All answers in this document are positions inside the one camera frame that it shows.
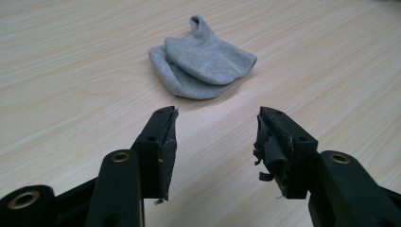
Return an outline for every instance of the light wood tabletop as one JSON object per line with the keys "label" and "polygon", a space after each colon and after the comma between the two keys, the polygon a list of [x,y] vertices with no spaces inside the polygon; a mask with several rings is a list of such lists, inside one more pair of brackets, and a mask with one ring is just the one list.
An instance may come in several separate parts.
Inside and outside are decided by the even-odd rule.
{"label": "light wood tabletop", "polygon": [[[258,58],[214,99],[172,95],[148,58],[196,14]],[[400,1],[1,1],[0,88],[0,197],[93,179],[165,106],[180,112],[177,158],[147,226],[312,225],[307,200],[258,180],[260,106],[401,192]]]}

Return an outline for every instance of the wood grain surface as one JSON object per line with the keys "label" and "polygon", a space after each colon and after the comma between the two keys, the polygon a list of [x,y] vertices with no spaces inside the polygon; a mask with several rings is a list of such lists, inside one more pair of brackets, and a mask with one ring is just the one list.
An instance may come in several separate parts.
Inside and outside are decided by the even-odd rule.
{"label": "wood grain surface", "polygon": [[[148,50],[189,34],[199,14],[258,57],[209,100],[173,96]],[[401,192],[401,2],[0,1],[0,197],[94,178],[151,114],[179,108],[170,201],[147,226],[311,226],[307,201],[258,181],[260,106],[281,110]]]}

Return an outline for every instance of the sock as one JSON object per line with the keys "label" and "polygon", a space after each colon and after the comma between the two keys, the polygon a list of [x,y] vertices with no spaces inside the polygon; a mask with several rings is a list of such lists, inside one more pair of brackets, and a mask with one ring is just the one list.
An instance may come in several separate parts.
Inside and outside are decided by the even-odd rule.
{"label": "sock", "polygon": [[173,95],[217,97],[252,70],[256,56],[219,39],[200,16],[190,25],[190,36],[167,38],[165,45],[150,49],[149,58]]}

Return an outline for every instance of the black plastic bracket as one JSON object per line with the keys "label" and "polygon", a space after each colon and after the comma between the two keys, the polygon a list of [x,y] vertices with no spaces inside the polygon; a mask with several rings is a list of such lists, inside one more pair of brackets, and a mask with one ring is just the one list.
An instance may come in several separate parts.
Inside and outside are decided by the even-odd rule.
{"label": "black plastic bracket", "polygon": [[0,200],[2,226],[145,226],[143,199],[168,200],[176,156],[178,111],[153,113],[131,149],[109,153],[98,177],[58,197],[45,185]]}
{"label": "black plastic bracket", "polygon": [[286,114],[260,108],[253,154],[263,161],[288,199],[311,193],[314,226],[401,226],[401,196],[383,189],[354,157],[338,151],[319,154],[318,141]]}

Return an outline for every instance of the crumpled sock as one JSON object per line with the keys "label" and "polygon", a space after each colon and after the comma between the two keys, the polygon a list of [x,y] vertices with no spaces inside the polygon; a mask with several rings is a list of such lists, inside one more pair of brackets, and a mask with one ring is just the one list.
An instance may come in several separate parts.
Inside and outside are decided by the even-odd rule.
{"label": "crumpled sock", "polygon": [[167,38],[167,55],[189,75],[210,84],[228,84],[245,77],[256,56],[219,39],[197,15],[189,21],[192,34]]}
{"label": "crumpled sock", "polygon": [[173,95],[217,97],[251,71],[256,56],[219,39],[200,16],[190,25],[190,36],[167,38],[165,45],[150,49],[149,58]]}
{"label": "crumpled sock", "polygon": [[171,61],[165,45],[151,48],[148,54],[163,84],[175,96],[194,99],[214,98],[234,85],[234,82],[213,85],[192,77]]}

